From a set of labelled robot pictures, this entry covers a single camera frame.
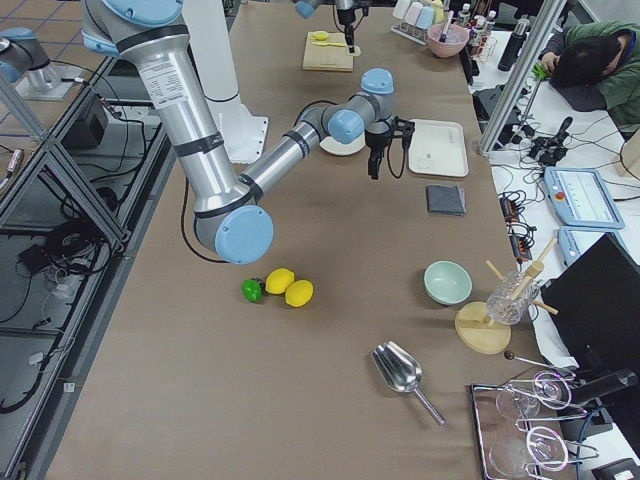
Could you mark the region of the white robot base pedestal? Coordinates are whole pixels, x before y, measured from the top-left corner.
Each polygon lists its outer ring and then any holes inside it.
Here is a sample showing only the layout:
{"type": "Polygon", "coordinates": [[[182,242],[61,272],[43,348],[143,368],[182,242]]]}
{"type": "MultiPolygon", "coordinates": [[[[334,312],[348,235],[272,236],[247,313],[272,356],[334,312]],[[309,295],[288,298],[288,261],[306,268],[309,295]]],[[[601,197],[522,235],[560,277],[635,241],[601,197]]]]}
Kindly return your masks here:
{"type": "Polygon", "coordinates": [[[268,119],[253,115],[241,99],[223,3],[185,0],[182,16],[198,78],[225,150],[233,163],[252,164],[263,153],[268,119]]]}

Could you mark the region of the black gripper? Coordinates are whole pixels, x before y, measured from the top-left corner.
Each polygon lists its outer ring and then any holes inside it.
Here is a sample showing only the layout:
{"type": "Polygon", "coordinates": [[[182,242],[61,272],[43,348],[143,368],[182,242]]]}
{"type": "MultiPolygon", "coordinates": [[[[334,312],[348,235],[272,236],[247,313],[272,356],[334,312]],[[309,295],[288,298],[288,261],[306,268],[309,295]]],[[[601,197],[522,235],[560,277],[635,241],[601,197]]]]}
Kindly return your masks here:
{"type": "Polygon", "coordinates": [[[346,36],[352,36],[359,21],[369,14],[370,2],[357,0],[335,0],[337,24],[346,36]]]}
{"type": "Polygon", "coordinates": [[[392,140],[400,139],[403,153],[408,154],[414,132],[415,122],[398,116],[371,124],[365,130],[365,144],[370,149],[368,175],[371,179],[379,178],[380,158],[392,140]]]}

